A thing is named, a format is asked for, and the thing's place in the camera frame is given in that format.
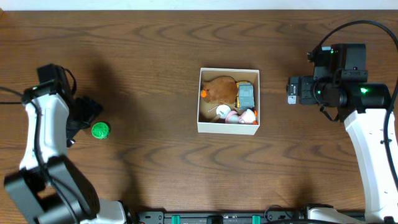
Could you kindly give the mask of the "white drum toy wooden handle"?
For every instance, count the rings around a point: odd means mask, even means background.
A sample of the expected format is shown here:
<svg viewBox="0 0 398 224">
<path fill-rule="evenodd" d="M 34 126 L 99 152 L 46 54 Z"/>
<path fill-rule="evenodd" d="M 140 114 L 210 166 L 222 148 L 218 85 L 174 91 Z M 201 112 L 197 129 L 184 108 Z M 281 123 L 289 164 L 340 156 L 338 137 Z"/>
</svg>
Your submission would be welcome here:
<svg viewBox="0 0 398 224">
<path fill-rule="evenodd" d="M 219 119 L 225 119 L 231 112 L 231 108 L 228 105 L 219 105 L 210 109 L 210 111 L 216 110 L 216 116 L 210 120 L 211 123 L 217 122 Z"/>
</svg>

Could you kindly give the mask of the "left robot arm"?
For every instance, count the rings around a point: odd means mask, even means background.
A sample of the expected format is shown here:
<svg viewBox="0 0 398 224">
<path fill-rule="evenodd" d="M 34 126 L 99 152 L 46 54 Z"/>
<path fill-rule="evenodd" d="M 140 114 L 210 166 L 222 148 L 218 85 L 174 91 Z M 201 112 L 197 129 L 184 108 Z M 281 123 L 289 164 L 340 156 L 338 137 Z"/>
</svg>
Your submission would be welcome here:
<svg viewBox="0 0 398 224">
<path fill-rule="evenodd" d="M 20 95 L 29 118 L 27 146 L 19 171 L 4 178 L 6 192 L 28 223 L 133 223 L 122 202 L 98 197 L 67 155 L 74 136 L 91 126 L 102 106 L 74 97 L 68 69 L 51 63 L 37 73 L 39 85 Z"/>
</svg>

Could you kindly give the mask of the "green plastic wheel toy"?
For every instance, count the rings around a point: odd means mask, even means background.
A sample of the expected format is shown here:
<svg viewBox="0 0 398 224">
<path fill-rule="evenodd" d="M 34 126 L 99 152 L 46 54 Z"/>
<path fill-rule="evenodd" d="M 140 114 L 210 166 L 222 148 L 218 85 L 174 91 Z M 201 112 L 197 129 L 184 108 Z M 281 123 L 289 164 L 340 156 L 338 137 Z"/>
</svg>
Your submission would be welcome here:
<svg viewBox="0 0 398 224">
<path fill-rule="evenodd" d="M 110 134 L 110 127 L 107 123 L 98 122 L 93 125 L 91 133 L 96 139 L 106 139 Z"/>
</svg>

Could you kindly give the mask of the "yellow grey toy truck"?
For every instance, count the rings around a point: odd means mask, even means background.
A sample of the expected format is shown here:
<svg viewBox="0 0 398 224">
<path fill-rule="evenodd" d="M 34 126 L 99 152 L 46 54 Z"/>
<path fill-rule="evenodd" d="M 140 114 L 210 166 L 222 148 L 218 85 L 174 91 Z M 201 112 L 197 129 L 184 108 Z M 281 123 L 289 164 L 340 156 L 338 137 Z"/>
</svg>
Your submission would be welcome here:
<svg viewBox="0 0 398 224">
<path fill-rule="evenodd" d="M 250 82 L 237 82 L 236 86 L 238 88 L 238 93 L 235 107 L 239 110 L 254 108 L 254 86 Z"/>
</svg>

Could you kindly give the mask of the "pink duck toy with hat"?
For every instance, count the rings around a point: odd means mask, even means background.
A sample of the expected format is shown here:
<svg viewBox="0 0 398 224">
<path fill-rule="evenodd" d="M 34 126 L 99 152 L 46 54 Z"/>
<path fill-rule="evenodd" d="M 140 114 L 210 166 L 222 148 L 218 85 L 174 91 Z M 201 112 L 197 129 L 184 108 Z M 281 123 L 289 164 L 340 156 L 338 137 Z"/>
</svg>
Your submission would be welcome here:
<svg viewBox="0 0 398 224">
<path fill-rule="evenodd" d="M 237 111 L 230 111 L 225 119 L 225 123 L 258 125 L 257 111 L 247 109 L 241 115 L 238 115 Z"/>
</svg>

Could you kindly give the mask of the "brown plush toy orange top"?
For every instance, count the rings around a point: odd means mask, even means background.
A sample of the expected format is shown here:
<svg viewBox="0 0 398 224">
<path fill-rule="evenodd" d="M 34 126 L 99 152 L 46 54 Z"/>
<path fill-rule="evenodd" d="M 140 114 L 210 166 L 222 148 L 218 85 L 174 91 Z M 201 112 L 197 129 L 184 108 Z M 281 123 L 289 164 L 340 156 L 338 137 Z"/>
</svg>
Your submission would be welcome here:
<svg viewBox="0 0 398 224">
<path fill-rule="evenodd" d="M 238 86 L 232 77 L 218 77 L 205 82 L 200 97 L 206 103 L 233 104 L 238 95 Z"/>
</svg>

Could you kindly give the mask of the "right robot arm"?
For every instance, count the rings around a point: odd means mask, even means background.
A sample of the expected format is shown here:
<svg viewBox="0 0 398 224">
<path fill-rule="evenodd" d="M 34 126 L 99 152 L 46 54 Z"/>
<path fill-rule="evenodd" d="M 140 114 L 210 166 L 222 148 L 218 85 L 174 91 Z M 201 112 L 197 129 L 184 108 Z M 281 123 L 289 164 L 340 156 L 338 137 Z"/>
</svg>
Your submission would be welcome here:
<svg viewBox="0 0 398 224">
<path fill-rule="evenodd" d="M 365 195 L 367 223 L 397 222 L 397 139 L 392 97 L 369 83 L 364 44 L 334 44 L 307 54 L 313 75 L 290 77 L 290 105 L 319 105 L 345 126 L 355 150 Z"/>
</svg>

